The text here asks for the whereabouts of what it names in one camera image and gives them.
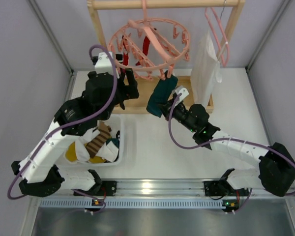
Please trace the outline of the dark green sock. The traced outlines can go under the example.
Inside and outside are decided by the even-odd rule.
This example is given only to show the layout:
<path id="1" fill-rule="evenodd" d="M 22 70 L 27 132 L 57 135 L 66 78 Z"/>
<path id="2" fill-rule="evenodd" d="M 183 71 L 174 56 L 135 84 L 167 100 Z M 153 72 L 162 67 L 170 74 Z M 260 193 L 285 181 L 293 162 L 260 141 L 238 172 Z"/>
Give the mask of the dark green sock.
<path id="1" fill-rule="evenodd" d="M 168 98 L 170 97 L 172 90 L 177 86 L 177 83 L 178 78 L 173 75 L 165 80 L 159 80 L 148 100 L 146 110 L 150 114 L 160 118 L 162 112 L 159 108 L 159 104 L 164 105 L 167 103 Z"/>

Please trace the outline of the pink round clip hanger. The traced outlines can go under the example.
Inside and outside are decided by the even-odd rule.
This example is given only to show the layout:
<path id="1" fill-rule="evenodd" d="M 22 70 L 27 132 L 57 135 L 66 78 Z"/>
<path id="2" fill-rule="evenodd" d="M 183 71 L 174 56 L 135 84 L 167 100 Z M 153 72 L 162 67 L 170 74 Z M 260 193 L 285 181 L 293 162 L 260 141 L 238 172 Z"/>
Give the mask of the pink round clip hanger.
<path id="1" fill-rule="evenodd" d="M 159 71 L 159 79 L 165 80 L 173 75 L 175 64 L 181 59 L 189 61 L 190 34 L 189 31 L 180 23 L 167 18 L 149 18 L 147 16 L 147 2 L 141 1 L 143 10 L 143 19 L 131 20 L 121 27 L 111 38 L 108 44 L 108 50 L 114 54 L 122 51 L 122 36 L 128 41 L 129 58 L 130 56 L 138 63 L 138 65 L 127 66 L 122 62 L 117 63 L 117 69 L 120 72 L 130 68 L 133 70 L 135 77 L 139 77 L 138 72 L 146 73 L 143 79 L 151 81 L 153 79 L 153 71 Z M 183 48 L 178 50 L 165 36 L 159 33 L 152 25 L 153 22 L 167 23 L 173 26 L 173 39 L 181 36 Z M 147 36 L 150 39 L 148 55 L 142 52 L 143 40 Z"/>

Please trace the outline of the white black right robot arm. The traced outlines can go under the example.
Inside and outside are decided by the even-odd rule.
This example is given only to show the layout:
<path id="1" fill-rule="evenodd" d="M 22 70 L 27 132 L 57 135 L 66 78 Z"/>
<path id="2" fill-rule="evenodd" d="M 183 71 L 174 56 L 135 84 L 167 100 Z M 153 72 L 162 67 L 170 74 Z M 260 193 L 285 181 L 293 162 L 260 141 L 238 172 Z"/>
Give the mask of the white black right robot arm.
<path id="1" fill-rule="evenodd" d="M 200 104 L 186 109 L 174 98 L 159 108 L 168 122 L 175 119 L 193 132 L 195 148 L 222 152 L 251 165 L 245 170 L 228 169 L 220 178 L 232 189 L 263 188 L 278 197 L 295 194 L 295 161 L 283 144 L 265 146 L 235 138 L 209 123 L 209 114 Z"/>

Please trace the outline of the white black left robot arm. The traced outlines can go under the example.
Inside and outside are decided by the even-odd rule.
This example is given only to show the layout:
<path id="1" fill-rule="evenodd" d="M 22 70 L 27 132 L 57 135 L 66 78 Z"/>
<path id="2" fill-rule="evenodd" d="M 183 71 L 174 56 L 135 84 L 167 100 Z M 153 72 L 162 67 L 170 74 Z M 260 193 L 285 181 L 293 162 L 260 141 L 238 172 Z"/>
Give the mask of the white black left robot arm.
<path id="1" fill-rule="evenodd" d="M 105 121 L 115 106 L 139 97 L 131 69 L 115 79 L 111 72 L 88 74 L 81 96 L 66 101 L 35 150 L 11 167 L 23 196 L 46 197 L 60 189 L 94 195 L 101 178 L 92 165 L 113 165 L 120 159 L 120 138 Z"/>

